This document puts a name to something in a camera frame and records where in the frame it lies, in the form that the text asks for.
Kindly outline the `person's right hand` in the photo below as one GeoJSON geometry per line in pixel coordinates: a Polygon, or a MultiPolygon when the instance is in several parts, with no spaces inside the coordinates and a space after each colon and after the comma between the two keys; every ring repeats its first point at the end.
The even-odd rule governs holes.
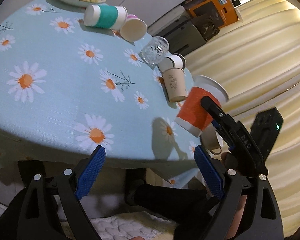
{"type": "Polygon", "coordinates": [[[222,153],[221,159],[222,159],[222,164],[225,166],[227,170],[237,170],[238,161],[230,152],[222,153]]]}

